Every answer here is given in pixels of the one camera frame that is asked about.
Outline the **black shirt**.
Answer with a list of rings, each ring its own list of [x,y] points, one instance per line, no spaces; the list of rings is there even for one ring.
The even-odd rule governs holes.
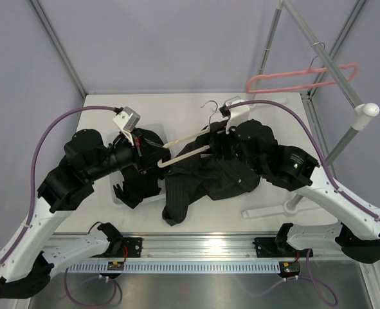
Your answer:
[[[137,138],[141,135],[156,135],[156,133],[148,129],[137,128],[133,130],[133,135]],[[136,167],[138,161],[136,146],[132,146],[122,134],[113,140],[111,149],[115,152],[123,151],[133,159],[131,164],[128,163],[127,166],[120,169],[123,176],[122,184],[113,185],[114,194],[119,200],[134,209],[145,198],[157,196],[160,193],[161,187],[158,182],[164,179],[167,168],[160,168],[157,165],[146,173],[140,173]]]

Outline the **dark striped shirt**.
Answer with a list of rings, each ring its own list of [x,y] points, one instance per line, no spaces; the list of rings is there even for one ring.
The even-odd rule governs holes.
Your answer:
[[[182,223],[188,207],[208,196],[225,200],[254,191],[260,176],[237,159],[216,160],[196,154],[170,166],[165,175],[166,204],[162,218],[170,226]]]

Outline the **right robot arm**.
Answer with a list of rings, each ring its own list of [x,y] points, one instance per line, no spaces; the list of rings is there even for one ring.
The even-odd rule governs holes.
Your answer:
[[[230,129],[224,122],[215,123],[208,143],[215,158],[238,160],[275,187],[302,195],[337,219],[329,225],[283,224],[275,238],[278,253],[340,250],[361,263],[380,260],[380,208],[347,192],[309,153],[280,145],[272,129],[256,120]]]

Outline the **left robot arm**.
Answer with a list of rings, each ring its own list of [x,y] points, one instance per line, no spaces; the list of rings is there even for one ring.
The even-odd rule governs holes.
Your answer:
[[[95,181],[127,167],[142,173],[170,159],[157,134],[135,129],[135,144],[120,136],[104,145],[95,129],[76,132],[64,146],[64,157],[37,190],[32,220],[26,232],[16,232],[0,251],[0,299],[27,299],[43,290],[65,268],[93,256],[113,257],[123,247],[123,236],[111,223],[69,245],[44,249],[59,225],[93,194]]]

